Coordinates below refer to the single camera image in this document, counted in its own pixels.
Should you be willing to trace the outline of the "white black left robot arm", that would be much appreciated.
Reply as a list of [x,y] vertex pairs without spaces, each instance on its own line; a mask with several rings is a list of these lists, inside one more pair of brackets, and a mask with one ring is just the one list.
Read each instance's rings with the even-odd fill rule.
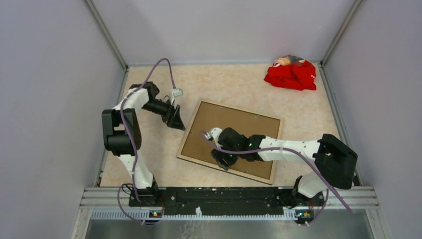
[[153,188],[154,176],[141,155],[142,133],[137,114],[146,110],[159,115],[169,128],[186,129],[180,116],[180,105],[175,105],[173,98],[157,99],[159,92],[152,82],[134,84],[116,106],[102,112],[105,149],[126,167],[132,178],[134,198],[148,206],[158,203],[160,193]]

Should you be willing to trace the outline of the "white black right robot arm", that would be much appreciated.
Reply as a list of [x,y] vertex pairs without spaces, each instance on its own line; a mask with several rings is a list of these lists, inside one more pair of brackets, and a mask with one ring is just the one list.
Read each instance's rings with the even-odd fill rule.
[[317,193],[328,190],[348,211],[351,210],[338,189],[352,187],[358,155],[332,134],[325,133],[317,140],[292,141],[259,134],[246,137],[230,127],[214,127],[202,131],[201,136],[212,147],[212,157],[224,170],[239,158],[248,162],[304,163],[312,171],[296,180],[293,201],[305,205]]

